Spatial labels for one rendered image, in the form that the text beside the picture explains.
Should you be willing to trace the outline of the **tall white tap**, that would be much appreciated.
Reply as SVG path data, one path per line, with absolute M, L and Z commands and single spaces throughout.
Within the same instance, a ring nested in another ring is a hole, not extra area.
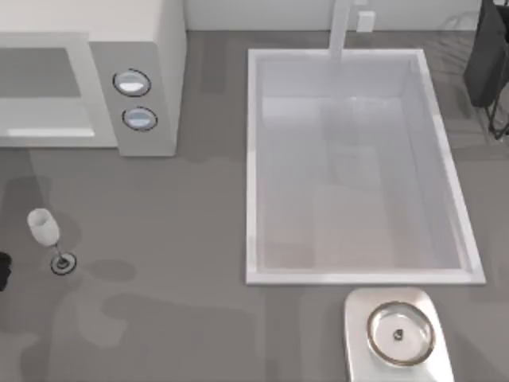
M 335 0 L 332 8 L 328 53 L 334 60 L 340 60 L 342 55 L 353 1 Z

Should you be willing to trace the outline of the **pale microwave oven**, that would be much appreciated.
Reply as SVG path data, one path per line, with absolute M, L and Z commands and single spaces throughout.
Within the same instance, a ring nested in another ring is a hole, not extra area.
M 187 37 L 183 0 L 0 0 L 0 148 L 177 151 Z M 150 91 L 120 94 L 113 75 L 144 72 Z M 133 131 L 122 113 L 157 115 Z

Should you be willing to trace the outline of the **clear wine glass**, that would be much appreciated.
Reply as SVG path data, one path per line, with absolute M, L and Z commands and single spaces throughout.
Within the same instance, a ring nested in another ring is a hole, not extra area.
M 54 250 L 50 261 L 53 274 L 65 276 L 71 274 L 77 266 L 77 258 L 70 251 L 60 249 L 60 227 L 48 209 L 34 209 L 27 216 L 27 224 L 33 238 L 44 248 Z

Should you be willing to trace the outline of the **white sink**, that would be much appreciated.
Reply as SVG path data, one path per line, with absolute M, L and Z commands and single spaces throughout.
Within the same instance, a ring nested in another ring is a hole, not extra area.
M 483 285 L 421 49 L 250 49 L 251 285 Z

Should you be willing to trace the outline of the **round microwave knob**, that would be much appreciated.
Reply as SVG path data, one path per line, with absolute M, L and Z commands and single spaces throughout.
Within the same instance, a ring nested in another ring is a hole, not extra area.
M 133 131 L 150 131 L 157 126 L 157 115 L 146 107 L 134 107 L 122 113 L 123 123 Z
M 128 97 L 141 97 L 151 89 L 150 78 L 134 68 L 113 75 L 113 85 L 122 95 Z

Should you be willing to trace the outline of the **white wall socket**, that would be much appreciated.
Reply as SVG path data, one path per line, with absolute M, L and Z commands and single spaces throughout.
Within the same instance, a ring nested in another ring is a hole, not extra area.
M 360 11 L 358 13 L 356 32 L 371 33 L 375 28 L 376 13 L 370 10 Z

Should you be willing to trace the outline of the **black chair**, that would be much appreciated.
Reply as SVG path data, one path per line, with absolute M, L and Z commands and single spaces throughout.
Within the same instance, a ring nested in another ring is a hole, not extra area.
M 509 84 L 509 0 L 481 0 L 472 51 L 464 70 L 464 84 L 473 107 L 488 117 L 488 132 L 500 140 L 509 135 L 509 122 L 495 126 L 503 89 Z

